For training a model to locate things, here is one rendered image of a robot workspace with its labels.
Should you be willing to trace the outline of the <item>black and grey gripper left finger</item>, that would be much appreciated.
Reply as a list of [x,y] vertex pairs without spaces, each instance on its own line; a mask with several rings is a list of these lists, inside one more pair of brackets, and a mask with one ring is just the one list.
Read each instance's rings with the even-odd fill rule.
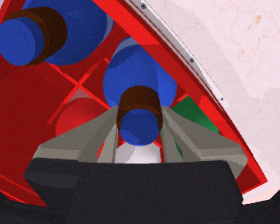
[[[100,116],[40,144],[33,158],[115,163],[118,142],[117,113],[118,106],[115,105]],[[97,161],[98,151],[103,143]]]

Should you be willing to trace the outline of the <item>red crate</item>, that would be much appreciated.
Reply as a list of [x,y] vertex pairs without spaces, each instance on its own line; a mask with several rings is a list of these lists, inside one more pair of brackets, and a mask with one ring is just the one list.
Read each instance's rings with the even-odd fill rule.
[[1,177],[0,191],[9,200],[48,207],[40,197],[27,192],[26,190],[6,181],[5,179],[2,179]]
[[[56,137],[56,122],[79,88],[110,109],[103,92],[104,74],[119,43],[131,36],[180,85],[177,84],[170,109],[189,95],[220,130],[220,135],[242,146],[248,157],[236,179],[242,195],[268,182],[215,95],[201,78],[199,81],[196,71],[149,18],[131,0],[92,1],[115,23],[86,59],[66,66],[44,61],[36,66],[16,66],[0,54],[0,177],[38,196],[23,176],[35,151],[40,144]],[[115,35],[118,36],[114,38]]]

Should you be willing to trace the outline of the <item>red bottle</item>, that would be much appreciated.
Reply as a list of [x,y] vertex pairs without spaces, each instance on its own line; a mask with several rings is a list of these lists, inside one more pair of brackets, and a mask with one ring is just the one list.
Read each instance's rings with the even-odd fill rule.
[[61,135],[100,116],[107,110],[79,88],[60,114],[56,123],[55,134],[56,136]]

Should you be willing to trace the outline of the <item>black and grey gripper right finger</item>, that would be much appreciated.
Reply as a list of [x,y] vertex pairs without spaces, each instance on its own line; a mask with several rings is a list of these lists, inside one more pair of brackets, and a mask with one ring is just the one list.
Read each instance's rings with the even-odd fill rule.
[[[161,106],[161,110],[165,163],[223,160],[238,178],[248,162],[239,143],[180,116],[165,105]],[[181,149],[182,158],[174,140]]]

